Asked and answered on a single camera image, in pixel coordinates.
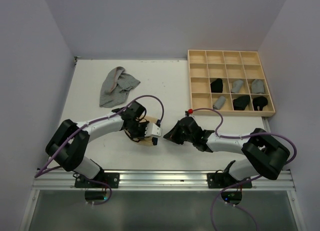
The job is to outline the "beige underwear with navy trim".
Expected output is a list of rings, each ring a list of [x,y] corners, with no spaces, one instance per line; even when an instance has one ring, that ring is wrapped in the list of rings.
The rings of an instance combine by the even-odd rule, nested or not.
[[[155,123],[161,128],[161,122],[159,119],[157,119],[155,117],[147,116],[145,114],[142,114],[141,116],[139,116],[135,119],[131,119],[131,120],[137,120],[139,122],[149,121],[149,123]],[[156,146],[158,144],[158,138],[159,137],[145,137],[144,140],[142,140],[140,142],[136,142],[136,143],[139,145],[143,145],[143,146]]]

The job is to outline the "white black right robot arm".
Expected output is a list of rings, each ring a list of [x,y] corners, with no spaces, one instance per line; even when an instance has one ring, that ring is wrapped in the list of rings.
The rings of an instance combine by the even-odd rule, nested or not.
[[[201,152],[243,154],[242,160],[232,160],[213,180],[221,187],[235,187],[252,176],[276,180],[285,166],[290,151],[265,130],[255,128],[243,137],[226,138],[213,130],[202,129],[191,116],[179,120],[163,138],[178,145],[191,143]]]

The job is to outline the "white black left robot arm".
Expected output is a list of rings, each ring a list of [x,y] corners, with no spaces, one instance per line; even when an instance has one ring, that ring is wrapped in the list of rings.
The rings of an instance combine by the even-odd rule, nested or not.
[[[54,161],[65,171],[76,172],[86,177],[92,187],[103,184],[102,168],[85,156],[87,146],[97,138],[109,133],[127,131],[137,142],[145,138],[148,121],[140,122],[146,108],[133,102],[126,109],[113,109],[110,113],[88,122],[64,120],[47,144],[45,152],[54,156]]]

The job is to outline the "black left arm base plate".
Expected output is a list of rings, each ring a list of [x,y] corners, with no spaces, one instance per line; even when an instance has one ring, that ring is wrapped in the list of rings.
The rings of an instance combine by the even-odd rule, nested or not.
[[[72,176],[75,178],[75,188],[106,188],[107,184],[110,188],[117,189],[120,182],[120,174],[118,172],[99,173],[94,179],[88,179],[78,173],[74,173]]]

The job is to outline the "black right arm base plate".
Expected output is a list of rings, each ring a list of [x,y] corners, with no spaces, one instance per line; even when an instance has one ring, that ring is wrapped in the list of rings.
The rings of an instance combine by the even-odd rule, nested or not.
[[[241,180],[236,180],[231,175],[223,172],[210,172],[206,174],[206,181],[209,189],[224,189],[234,184],[238,184]]]

